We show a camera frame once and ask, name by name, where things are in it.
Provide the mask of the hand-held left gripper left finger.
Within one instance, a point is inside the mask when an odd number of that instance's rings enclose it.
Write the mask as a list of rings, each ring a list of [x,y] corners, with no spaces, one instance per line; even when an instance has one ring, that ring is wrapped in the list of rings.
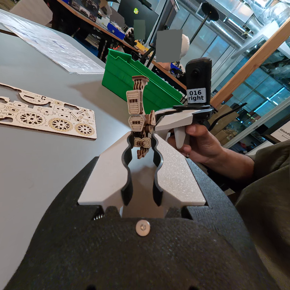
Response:
[[[132,160],[133,132],[129,131],[107,150],[96,162],[78,199],[79,205],[115,206],[123,214],[124,206],[132,199],[133,186],[128,167]]]

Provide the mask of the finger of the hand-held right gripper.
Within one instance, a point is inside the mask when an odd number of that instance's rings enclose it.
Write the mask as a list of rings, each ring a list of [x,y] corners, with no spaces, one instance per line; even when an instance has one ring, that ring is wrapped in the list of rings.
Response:
[[[173,109],[173,108],[166,108],[155,111],[155,120],[158,121],[162,116],[170,115],[174,113],[195,113],[200,110],[181,110],[181,109]]]
[[[181,126],[190,125],[193,121],[193,112],[177,112],[162,116],[155,126],[155,131],[170,131]]]

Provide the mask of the wooden model assembly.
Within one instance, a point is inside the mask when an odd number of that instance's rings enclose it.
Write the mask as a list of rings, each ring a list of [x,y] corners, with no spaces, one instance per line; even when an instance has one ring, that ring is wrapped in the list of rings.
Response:
[[[151,135],[155,129],[156,119],[155,111],[149,114],[145,113],[143,107],[143,90],[149,78],[143,75],[133,76],[133,90],[126,92],[129,117],[129,126],[134,136],[134,147],[137,150],[137,158],[141,159],[146,156],[151,147]]]

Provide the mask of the grey desk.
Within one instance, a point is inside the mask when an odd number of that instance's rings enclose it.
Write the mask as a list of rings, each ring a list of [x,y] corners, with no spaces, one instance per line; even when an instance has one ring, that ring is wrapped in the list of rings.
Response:
[[[1,83],[91,109],[97,121],[96,140],[1,125],[1,289],[58,193],[129,131],[127,103],[102,79],[70,74],[21,38],[1,33]]]

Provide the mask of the person's right hand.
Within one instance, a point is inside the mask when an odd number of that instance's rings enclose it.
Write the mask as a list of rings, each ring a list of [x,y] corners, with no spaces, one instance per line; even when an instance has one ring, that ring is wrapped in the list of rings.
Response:
[[[204,125],[187,125],[185,133],[190,137],[189,145],[184,144],[178,149],[176,147],[176,134],[170,136],[167,142],[185,157],[189,157],[193,162],[209,165],[224,156],[224,148]]]

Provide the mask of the mannequin with white helmet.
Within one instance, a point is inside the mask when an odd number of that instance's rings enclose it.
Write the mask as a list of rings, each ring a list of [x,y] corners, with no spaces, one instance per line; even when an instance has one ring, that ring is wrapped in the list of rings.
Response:
[[[182,45],[181,45],[180,60],[188,52],[189,46],[190,46],[189,38],[186,35],[182,34]],[[163,67],[166,71],[170,72],[172,63],[162,63],[162,62],[156,62],[156,63],[159,64],[161,67]]]

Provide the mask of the cardboard boxes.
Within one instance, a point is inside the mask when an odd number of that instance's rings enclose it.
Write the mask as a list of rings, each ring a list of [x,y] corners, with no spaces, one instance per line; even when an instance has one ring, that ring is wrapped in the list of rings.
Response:
[[[232,109],[225,105],[220,106],[220,108],[218,109],[218,113],[215,113],[209,120],[210,125],[212,125],[212,123],[221,115],[228,113],[229,111],[231,111]],[[229,134],[232,132],[230,132],[228,129],[226,129],[225,127],[230,124],[233,121],[236,121],[236,118],[239,116],[239,114],[237,114],[236,112],[232,112],[231,114],[221,118],[217,124],[214,126],[214,128],[210,131],[211,134],[213,136],[215,136],[218,141],[224,145],[227,142],[229,142]]]

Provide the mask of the wooden beam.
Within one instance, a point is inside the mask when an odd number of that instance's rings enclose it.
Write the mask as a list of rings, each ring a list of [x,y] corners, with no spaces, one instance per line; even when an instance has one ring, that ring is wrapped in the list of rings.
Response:
[[[238,72],[212,98],[217,108],[241,83],[246,80],[290,35],[290,18],[266,41],[266,43],[238,70]]]

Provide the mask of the wooden gear parts sheet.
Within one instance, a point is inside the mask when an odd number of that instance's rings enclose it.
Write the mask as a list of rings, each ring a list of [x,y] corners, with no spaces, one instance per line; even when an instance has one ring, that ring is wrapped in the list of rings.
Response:
[[[93,110],[1,83],[1,88],[18,93],[21,101],[1,96],[3,125],[73,137],[97,139]]]

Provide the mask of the green plastic bin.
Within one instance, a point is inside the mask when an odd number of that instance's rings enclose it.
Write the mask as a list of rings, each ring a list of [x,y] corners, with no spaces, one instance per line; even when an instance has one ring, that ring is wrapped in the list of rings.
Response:
[[[151,110],[158,111],[181,105],[182,94],[141,62],[134,61],[129,54],[113,49],[108,50],[103,86],[127,101],[126,92],[133,90],[134,86],[132,77],[139,75],[149,78],[143,91],[143,106],[146,114]]]

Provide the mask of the black computer monitor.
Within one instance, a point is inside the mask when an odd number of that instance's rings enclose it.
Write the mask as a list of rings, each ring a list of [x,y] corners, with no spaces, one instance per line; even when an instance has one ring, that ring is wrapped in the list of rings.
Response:
[[[133,27],[134,20],[145,21],[145,38],[147,42],[151,31],[158,20],[158,14],[139,0],[121,0],[118,13],[124,18],[127,27]]]
[[[149,47],[155,47],[157,31],[170,28],[176,14],[179,12],[179,5],[176,0],[160,0],[155,12],[158,14],[158,19],[147,40]]]

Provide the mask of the brown shirt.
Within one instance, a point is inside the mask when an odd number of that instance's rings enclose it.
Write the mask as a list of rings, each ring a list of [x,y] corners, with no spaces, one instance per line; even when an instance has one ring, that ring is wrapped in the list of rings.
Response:
[[[287,140],[249,156],[254,161],[253,182],[235,205],[280,289],[290,289],[289,149]]]

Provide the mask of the framed marker poster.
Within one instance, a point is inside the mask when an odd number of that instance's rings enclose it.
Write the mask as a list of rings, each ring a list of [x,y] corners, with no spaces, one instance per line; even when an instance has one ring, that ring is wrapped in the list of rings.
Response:
[[[279,129],[275,130],[273,133],[270,134],[272,138],[277,140],[277,142],[284,142],[290,140],[290,127],[289,125],[285,124],[281,126]]]

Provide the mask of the wooden workbench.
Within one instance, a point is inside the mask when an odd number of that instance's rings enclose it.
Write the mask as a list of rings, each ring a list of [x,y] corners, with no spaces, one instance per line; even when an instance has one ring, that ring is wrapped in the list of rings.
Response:
[[[65,19],[65,15],[67,15],[67,17],[74,21],[74,25],[77,26],[77,30],[73,34],[79,31],[79,28],[82,28],[89,33],[97,35],[101,38],[99,53],[97,57],[103,62],[108,55],[109,48],[113,47],[114,45],[120,45],[123,48],[127,47],[126,50],[130,53],[134,51],[136,54],[138,54],[138,58],[142,59],[143,64],[145,64],[147,58],[151,54],[151,57],[149,58],[149,61],[147,63],[147,67],[152,64],[158,69],[159,72],[162,72],[162,75],[166,75],[166,80],[170,79],[170,85],[183,93],[186,92],[186,86],[182,82],[177,80],[176,77],[174,77],[169,71],[164,69],[160,64],[153,60],[155,51],[153,51],[152,48],[150,48],[148,51],[143,51],[136,46],[129,45],[126,41],[121,40],[116,35],[111,33],[102,23],[99,24],[93,22],[91,19],[87,18],[82,13],[78,12],[70,5],[61,0],[50,1],[50,4],[53,12],[52,28],[55,30],[59,30],[60,21],[62,19]]]

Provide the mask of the metal duct pipes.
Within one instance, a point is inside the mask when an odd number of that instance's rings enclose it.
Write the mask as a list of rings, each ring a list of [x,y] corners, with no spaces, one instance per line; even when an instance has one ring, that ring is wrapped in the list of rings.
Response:
[[[260,32],[270,32],[267,25],[279,29],[289,18],[289,1],[222,0],[216,1],[220,10],[238,26],[244,26],[256,37]]]

